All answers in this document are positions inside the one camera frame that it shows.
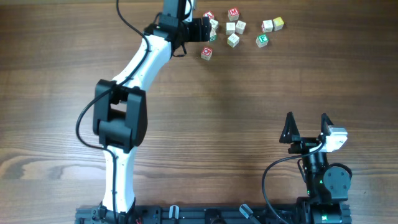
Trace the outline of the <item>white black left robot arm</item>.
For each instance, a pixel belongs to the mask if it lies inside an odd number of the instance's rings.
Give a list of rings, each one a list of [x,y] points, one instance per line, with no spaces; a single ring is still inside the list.
[[[146,92],[178,48],[210,39],[208,17],[192,16],[193,1],[165,1],[162,12],[141,32],[142,42],[126,68],[95,87],[93,132],[106,159],[106,191],[99,206],[102,223],[139,223],[132,173],[137,147],[147,131]]]

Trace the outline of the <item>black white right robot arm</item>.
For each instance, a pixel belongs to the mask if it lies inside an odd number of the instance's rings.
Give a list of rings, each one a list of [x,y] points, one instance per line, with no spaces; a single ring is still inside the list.
[[[335,126],[322,114],[319,136],[301,137],[293,113],[287,113],[279,142],[290,144],[288,153],[300,156],[299,171],[307,196],[299,197],[289,217],[291,223],[351,223],[348,190],[353,173],[343,164],[330,164],[327,154],[341,149],[348,139],[344,127]]]

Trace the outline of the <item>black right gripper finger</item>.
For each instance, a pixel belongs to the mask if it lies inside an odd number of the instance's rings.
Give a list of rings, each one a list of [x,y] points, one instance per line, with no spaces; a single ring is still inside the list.
[[[330,135],[329,126],[333,126],[332,121],[330,120],[329,116],[326,113],[321,115],[321,134],[323,136]]]
[[[300,140],[301,137],[294,119],[294,114],[293,112],[288,112],[279,142],[289,144],[293,142],[300,142]]]

